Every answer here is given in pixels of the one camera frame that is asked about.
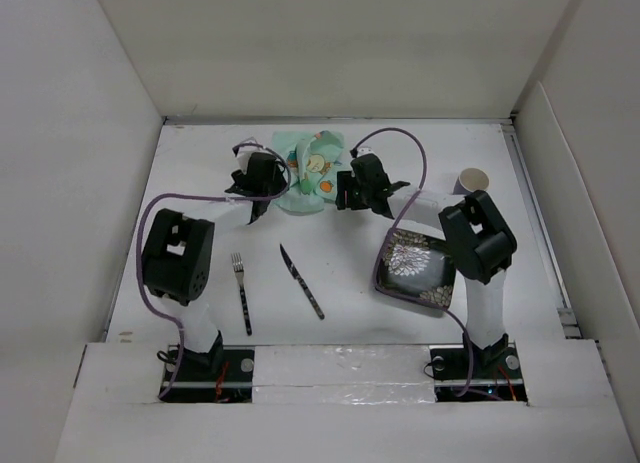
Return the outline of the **green cartoon print cloth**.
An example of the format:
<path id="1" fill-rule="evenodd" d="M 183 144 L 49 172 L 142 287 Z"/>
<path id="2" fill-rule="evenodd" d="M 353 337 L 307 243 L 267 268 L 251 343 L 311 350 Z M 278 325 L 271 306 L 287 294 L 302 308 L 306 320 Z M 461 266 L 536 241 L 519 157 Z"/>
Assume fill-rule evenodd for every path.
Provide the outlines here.
<path id="1" fill-rule="evenodd" d="M 275 202 L 281 210 L 295 215 L 313 214 L 335 202 L 337 172 L 344 151 L 340 132 L 278 131 L 271 144 L 292 174 L 290 189 Z"/>

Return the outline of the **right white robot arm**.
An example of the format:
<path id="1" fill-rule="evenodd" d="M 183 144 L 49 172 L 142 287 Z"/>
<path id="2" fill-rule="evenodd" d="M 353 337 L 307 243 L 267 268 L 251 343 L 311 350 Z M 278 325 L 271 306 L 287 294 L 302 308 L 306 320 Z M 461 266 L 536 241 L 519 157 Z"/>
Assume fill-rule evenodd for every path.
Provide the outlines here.
<path id="1" fill-rule="evenodd" d="M 405 181 L 390 181 L 373 152 L 351 152 L 351 168 L 337 173 L 339 210 L 364 210 L 389 218 L 396 227 L 408 220 L 443 233 L 456 270 L 464 277 L 469 347 L 462 364 L 473 376 L 494 370 L 506 349 L 504 283 L 517 249 L 514 233 L 488 192 L 437 193 Z"/>

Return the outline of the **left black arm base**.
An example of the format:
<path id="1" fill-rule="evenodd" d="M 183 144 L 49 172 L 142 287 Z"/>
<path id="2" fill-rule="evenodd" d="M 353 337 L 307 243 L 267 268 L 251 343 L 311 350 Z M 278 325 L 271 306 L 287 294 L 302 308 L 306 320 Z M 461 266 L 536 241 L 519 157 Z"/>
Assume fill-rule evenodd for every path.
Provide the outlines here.
<path id="1" fill-rule="evenodd" d="M 169 347 L 171 359 L 164 361 L 163 376 L 159 392 L 165 403 L 217 403 L 241 404 L 253 400 L 253 376 L 255 348 L 250 346 L 226 347 L 220 363 L 214 369 L 198 366 L 183 358 L 176 379 L 169 390 L 173 376 L 173 359 L 177 349 Z"/>

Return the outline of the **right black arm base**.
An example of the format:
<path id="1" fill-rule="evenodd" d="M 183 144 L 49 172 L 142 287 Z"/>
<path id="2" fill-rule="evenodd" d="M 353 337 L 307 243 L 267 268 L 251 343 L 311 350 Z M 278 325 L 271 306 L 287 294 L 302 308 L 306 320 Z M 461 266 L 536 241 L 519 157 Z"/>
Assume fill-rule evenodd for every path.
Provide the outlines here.
<path id="1" fill-rule="evenodd" d="M 434 345 L 423 373 L 434 382 L 437 403 L 528 401 L 517 349 L 510 344 L 495 360 L 473 363 L 468 380 L 468 352 L 462 345 Z"/>

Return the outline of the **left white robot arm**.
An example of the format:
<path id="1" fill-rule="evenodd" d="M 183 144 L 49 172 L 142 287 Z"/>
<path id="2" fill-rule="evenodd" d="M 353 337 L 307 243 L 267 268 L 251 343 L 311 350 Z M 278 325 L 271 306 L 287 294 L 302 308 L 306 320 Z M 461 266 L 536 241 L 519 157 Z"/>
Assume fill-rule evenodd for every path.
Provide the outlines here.
<path id="1" fill-rule="evenodd" d="M 254 143 L 234 149 L 240 168 L 223 196 L 163 193 L 153 198 L 140 217 L 135 243 L 136 278 L 145 306 L 178 328 L 177 354 L 159 353 L 178 369 L 187 364 L 201 379 L 222 370 L 223 337 L 210 319 L 208 306 L 195 301 L 209 279 L 214 237 L 257 221 L 271 201 L 284 195 L 292 176 L 285 159 Z M 170 208 L 154 211 L 163 200 L 211 204 L 214 214 L 194 218 Z"/>

